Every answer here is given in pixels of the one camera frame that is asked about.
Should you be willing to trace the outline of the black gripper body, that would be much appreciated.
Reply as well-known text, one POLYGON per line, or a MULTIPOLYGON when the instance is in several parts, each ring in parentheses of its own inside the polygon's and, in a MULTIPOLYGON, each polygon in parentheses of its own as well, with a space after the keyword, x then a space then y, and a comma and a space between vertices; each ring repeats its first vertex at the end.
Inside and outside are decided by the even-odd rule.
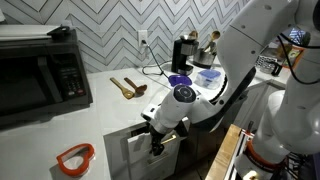
POLYGON ((158 133, 153 126, 149 127, 149 131, 152 137, 151 139, 152 154, 154 156, 159 156, 164 150, 164 145, 161 143, 161 140, 164 137, 164 134, 158 133))

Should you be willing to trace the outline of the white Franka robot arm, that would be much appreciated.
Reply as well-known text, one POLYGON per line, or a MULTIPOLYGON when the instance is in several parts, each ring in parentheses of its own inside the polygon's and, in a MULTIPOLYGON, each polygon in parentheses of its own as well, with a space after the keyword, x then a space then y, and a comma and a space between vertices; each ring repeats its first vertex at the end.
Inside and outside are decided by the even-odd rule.
POLYGON ((217 55, 227 78, 224 93, 209 101, 179 84, 161 104, 150 104, 141 113, 150 123, 151 153, 163 152, 162 139, 174 129, 180 131, 183 118, 201 129, 216 129, 252 82, 258 55, 292 26, 311 34, 309 47, 286 87, 269 96, 257 133, 236 157, 235 167, 243 178, 254 171, 258 180, 271 180, 289 153, 320 152, 320 0, 250 0, 218 41, 217 55))

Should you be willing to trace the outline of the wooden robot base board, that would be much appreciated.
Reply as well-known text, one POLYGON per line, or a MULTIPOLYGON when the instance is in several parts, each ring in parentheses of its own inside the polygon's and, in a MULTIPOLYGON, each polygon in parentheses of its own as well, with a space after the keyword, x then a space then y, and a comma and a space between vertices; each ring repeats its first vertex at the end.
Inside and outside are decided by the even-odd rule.
POLYGON ((231 124, 205 180, 228 180, 228 168, 236 149, 241 129, 231 124))

